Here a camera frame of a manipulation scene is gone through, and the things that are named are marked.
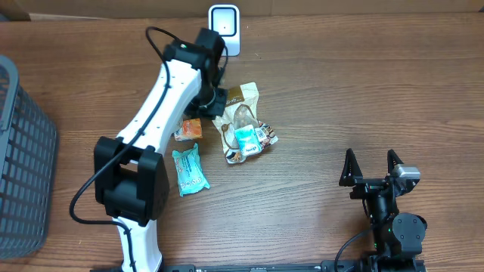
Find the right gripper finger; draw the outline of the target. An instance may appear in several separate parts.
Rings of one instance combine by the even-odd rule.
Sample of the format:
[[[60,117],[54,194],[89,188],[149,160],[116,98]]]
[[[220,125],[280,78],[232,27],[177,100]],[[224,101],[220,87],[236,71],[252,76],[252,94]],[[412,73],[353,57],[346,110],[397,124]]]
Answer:
[[[343,171],[340,177],[339,185],[341,187],[353,187],[357,180],[361,180],[363,174],[358,165],[356,156],[351,148],[346,151]]]
[[[396,154],[396,152],[391,149],[388,150],[387,152],[387,169],[388,169],[388,174],[393,175],[396,173],[399,168],[404,164],[404,162],[399,158],[399,156]]]

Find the orange tissue pack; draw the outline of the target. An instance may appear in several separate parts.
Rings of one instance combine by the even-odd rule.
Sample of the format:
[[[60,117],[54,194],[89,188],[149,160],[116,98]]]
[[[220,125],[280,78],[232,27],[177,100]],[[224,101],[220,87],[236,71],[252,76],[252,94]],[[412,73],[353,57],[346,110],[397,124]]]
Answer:
[[[182,123],[181,128],[174,133],[174,138],[178,142],[192,141],[203,137],[200,119],[189,119]]]

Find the beige snack bag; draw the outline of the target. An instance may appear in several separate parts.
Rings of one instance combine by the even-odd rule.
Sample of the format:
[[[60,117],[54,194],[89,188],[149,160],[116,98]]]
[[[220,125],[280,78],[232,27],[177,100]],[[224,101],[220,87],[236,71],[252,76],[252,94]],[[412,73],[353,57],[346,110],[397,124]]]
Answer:
[[[248,157],[242,155],[234,135],[234,131],[238,128],[253,125],[262,151],[278,141],[273,128],[257,117],[258,101],[259,91],[255,82],[231,88],[228,91],[223,116],[217,116],[213,120],[214,126],[221,135],[222,149],[228,164],[242,163]]]

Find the green blue tissue pack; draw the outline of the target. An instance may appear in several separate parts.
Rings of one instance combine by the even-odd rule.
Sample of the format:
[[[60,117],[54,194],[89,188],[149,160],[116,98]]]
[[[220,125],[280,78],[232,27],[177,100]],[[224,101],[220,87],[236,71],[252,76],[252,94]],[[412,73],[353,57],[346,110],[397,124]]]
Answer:
[[[246,125],[234,131],[243,156],[252,156],[262,151],[262,146],[253,125]]]

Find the teal wet wipes pack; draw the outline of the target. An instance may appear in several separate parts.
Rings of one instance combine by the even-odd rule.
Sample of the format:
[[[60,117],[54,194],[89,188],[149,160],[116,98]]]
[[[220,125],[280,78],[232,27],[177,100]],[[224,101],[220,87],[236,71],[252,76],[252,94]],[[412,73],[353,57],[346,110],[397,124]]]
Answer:
[[[173,150],[172,157],[177,172],[180,197],[210,188],[209,182],[203,173],[197,143],[191,149],[183,152]]]

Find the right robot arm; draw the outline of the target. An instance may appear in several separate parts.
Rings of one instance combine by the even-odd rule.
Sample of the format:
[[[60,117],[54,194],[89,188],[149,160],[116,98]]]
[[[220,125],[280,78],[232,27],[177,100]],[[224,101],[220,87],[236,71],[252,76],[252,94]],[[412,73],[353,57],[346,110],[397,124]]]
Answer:
[[[340,257],[351,243],[372,234],[374,251],[352,262],[349,271],[425,271],[422,253],[427,222],[415,214],[401,213],[396,198],[410,193],[420,181],[415,165],[405,164],[394,150],[387,152],[387,173],[383,178],[365,178],[351,149],[346,151],[340,177],[341,187],[350,187],[351,199],[360,199],[370,227],[354,235],[340,248],[333,269],[342,268]]]

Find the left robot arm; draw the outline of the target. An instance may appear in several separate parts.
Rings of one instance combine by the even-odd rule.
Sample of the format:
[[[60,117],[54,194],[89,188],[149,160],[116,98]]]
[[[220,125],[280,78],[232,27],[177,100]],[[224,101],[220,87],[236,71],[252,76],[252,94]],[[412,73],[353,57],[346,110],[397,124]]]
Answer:
[[[161,271],[157,219],[166,205],[169,181],[164,163],[169,139],[184,115],[215,119],[225,109],[227,90],[219,83],[228,56],[218,32],[202,28],[193,43],[173,37],[156,53],[160,73],[132,121],[115,138],[95,145],[95,199],[117,227],[123,263],[119,271]]]

